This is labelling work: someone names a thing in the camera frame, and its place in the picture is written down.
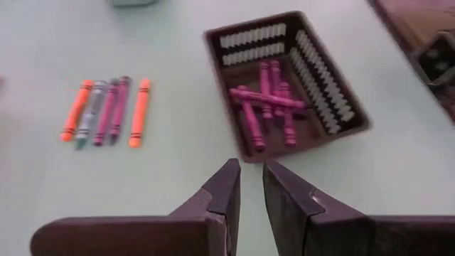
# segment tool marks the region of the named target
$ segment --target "gray crayon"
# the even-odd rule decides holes
[[[79,127],[76,131],[76,149],[81,149],[84,147],[85,143],[88,140],[90,130],[93,129],[93,127],[96,125],[97,115],[105,98],[106,89],[107,82],[95,82],[95,86],[92,90],[92,95],[90,96],[87,106],[85,106],[85,110],[82,114],[82,119],[80,120]]]

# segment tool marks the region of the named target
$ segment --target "brown plastic basket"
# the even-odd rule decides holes
[[[205,39],[237,144],[246,162],[305,151],[369,127],[363,108],[301,12],[292,11],[217,28],[207,31]],[[294,113],[297,145],[287,147],[279,122],[262,119],[262,105],[253,102],[266,143],[266,149],[258,152],[250,141],[242,105],[230,96],[229,89],[246,85],[249,90],[260,92],[259,64],[268,60],[280,62],[282,80],[289,83],[292,98],[305,101],[310,108]],[[325,67],[324,72],[320,72],[322,67]],[[333,78],[329,91],[329,82],[325,79],[327,74]],[[349,119],[345,118],[346,111],[352,112]]]

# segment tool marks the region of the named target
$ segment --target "orange crayon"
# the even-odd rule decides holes
[[[131,136],[129,137],[129,146],[137,148],[141,146],[142,129],[144,128],[145,113],[149,101],[150,80],[143,79],[137,93],[136,107],[134,108],[133,125]]]
[[[76,130],[77,121],[79,116],[84,110],[85,103],[88,101],[90,96],[90,91],[93,88],[92,80],[84,80],[80,86],[79,92],[77,93],[76,100],[74,101],[70,114],[65,121],[65,126],[63,127],[63,132],[60,134],[60,138],[64,142],[69,142],[73,139],[73,135]]]

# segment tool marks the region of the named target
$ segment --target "purple crayon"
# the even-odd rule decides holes
[[[231,94],[231,96],[239,97],[242,100],[254,100],[280,107],[290,107],[298,109],[305,108],[305,103],[301,100],[292,100],[272,95],[263,95],[262,93],[250,92],[248,90],[240,90],[236,88],[230,89],[229,93]]]
[[[279,61],[272,60],[270,61],[270,64],[272,65],[272,92],[274,96],[279,97],[281,95],[281,70],[279,69]],[[279,117],[282,116],[283,109],[281,107],[275,107],[275,115]]]
[[[280,92],[281,96],[289,99],[291,97],[291,91],[289,89],[289,84],[287,82],[280,83]],[[284,115],[284,144],[286,146],[296,146],[296,130],[294,128],[294,120],[292,109],[286,107],[283,111]]]
[[[246,90],[247,87],[244,85],[240,85],[239,90]],[[243,112],[245,113],[245,117],[247,120],[248,128],[250,129],[251,133],[251,140],[255,145],[256,151],[263,151],[265,149],[265,142],[264,137],[262,136],[261,129],[259,128],[259,122],[256,119],[255,112],[251,107],[251,103],[248,100],[242,100],[242,107]]]
[[[120,128],[122,127],[123,123],[123,115],[125,112],[125,107],[127,105],[128,99],[128,88],[131,84],[131,78],[128,76],[122,76],[119,80],[118,86],[118,100],[114,108],[114,114],[112,117],[111,128],[109,131],[109,137],[111,140],[111,144],[114,144],[117,141],[117,138],[120,135]]]
[[[93,137],[93,144],[95,146],[102,146],[102,143],[105,140],[105,133],[107,131],[107,127],[109,126],[109,119],[117,100],[118,84],[118,79],[112,79],[109,84],[105,105],[102,108],[100,120],[98,122],[97,133]]]
[[[270,95],[269,64],[263,62],[260,64],[260,67],[261,92],[263,95]],[[262,107],[262,116],[265,119],[273,118],[272,108],[269,104],[264,104]]]

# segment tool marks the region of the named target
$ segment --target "table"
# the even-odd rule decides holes
[[[454,127],[366,1],[3,0],[0,255],[27,255],[57,218],[166,215],[238,157],[202,33],[291,10],[309,17],[373,127],[279,162],[367,214],[455,214]],[[127,120],[139,80],[154,81],[144,146],[125,134],[112,147],[62,143],[80,81],[120,75],[135,81]],[[240,256],[277,255],[261,176],[242,164]]]

